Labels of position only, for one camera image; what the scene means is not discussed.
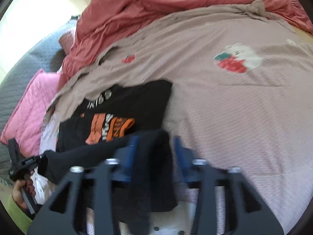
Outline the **black sweater orange cuffs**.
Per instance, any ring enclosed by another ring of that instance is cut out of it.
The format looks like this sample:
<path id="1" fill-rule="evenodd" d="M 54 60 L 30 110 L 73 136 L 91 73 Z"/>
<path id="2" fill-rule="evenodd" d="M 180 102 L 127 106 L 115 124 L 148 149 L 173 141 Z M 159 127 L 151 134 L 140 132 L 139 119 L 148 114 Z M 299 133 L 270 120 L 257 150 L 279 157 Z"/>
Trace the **black sweater orange cuffs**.
<path id="1" fill-rule="evenodd" d="M 38 173 L 58 184 L 71 167 L 95 167 L 138 136 L 131 182 L 113 191 L 113 213 L 132 234 L 148 234 L 150 213 L 177 206 L 169 134 L 162 129 L 171 88 L 167 80 L 115 84 L 95 100 L 84 99 L 60 123 L 56 149 L 44 152 Z"/>

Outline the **pink quilted pillow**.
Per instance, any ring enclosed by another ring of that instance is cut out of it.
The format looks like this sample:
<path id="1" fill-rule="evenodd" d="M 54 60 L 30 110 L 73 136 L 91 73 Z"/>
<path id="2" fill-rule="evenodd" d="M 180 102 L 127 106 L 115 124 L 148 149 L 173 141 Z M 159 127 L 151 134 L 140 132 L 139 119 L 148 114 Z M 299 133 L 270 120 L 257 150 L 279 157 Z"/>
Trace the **pink quilted pillow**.
<path id="1" fill-rule="evenodd" d="M 14 138 L 25 157 L 38 155 L 43 117 L 57 93 L 60 74 L 40 69 L 28 83 L 1 133 L 1 143 Z"/>

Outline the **grey quilted headboard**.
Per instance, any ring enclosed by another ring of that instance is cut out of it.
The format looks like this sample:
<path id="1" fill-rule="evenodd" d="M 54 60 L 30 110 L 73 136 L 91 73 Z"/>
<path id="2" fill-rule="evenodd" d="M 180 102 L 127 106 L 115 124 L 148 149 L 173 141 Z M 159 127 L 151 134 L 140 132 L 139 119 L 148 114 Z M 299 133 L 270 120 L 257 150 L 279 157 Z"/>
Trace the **grey quilted headboard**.
<path id="1" fill-rule="evenodd" d="M 58 40 L 67 31 L 75 29 L 76 19 L 70 19 L 59 29 L 44 37 L 13 66 L 1 82 L 1 133 L 28 83 L 40 69 L 59 73 L 65 53 Z M 1 178 L 10 181 L 11 167 L 8 145 L 1 143 Z"/>

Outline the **pink patterned duvet cover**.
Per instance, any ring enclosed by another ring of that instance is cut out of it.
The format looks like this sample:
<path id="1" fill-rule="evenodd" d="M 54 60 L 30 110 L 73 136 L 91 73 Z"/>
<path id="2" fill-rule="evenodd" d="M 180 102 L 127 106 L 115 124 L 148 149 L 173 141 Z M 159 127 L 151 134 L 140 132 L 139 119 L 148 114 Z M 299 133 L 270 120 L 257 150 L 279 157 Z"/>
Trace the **pink patterned duvet cover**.
<path id="1" fill-rule="evenodd" d="M 104 49 L 49 105 L 40 152 L 84 98 L 160 78 L 173 83 L 165 130 L 242 167 L 290 232 L 312 199 L 312 45 L 262 0 L 173 13 Z"/>

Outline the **mauve small pillow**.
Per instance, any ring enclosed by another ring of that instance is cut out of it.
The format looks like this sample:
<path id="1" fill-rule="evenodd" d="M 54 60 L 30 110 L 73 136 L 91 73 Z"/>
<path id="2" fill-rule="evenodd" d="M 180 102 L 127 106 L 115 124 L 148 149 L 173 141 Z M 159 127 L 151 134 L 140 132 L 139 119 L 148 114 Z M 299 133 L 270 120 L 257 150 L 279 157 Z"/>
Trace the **mauve small pillow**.
<path id="1" fill-rule="evenodd" d="M 62 47 L 65 55 L 69 54 L 71 47 L 75 41 L 75 29 L 71 29 L 65 32 L 58 40 L 60 46 Z"/>

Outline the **salmon red comforter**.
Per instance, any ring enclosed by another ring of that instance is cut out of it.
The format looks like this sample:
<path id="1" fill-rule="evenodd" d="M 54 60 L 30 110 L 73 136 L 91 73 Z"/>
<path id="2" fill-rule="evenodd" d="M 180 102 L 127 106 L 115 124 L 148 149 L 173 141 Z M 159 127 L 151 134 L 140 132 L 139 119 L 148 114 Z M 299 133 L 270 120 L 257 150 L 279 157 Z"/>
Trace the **salmon red comforter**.
<path id="1" fill-rule="evenodd" d="M 312 32 L 298 0 L 91 0 L 64 58 L 58 94 L 165 79 L 182 87 L 312 85 Z"/>

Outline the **yellow mattress sheet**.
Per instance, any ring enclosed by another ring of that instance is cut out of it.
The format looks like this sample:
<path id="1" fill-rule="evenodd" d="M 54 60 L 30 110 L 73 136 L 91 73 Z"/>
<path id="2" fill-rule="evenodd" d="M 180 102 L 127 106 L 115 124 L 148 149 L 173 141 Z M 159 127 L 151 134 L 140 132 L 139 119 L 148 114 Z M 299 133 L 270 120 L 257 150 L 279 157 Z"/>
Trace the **yellow mattress sheet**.
<path id="1" fill-rule="evenodd" d="M 303 31 L 295 26 L 293 26 L 292 28 L 294 29 L 294 32 L 298 35 L 300 39 L 302 39 L 305 42 L 313 44 L 313 35 L 311 33 Z"/>

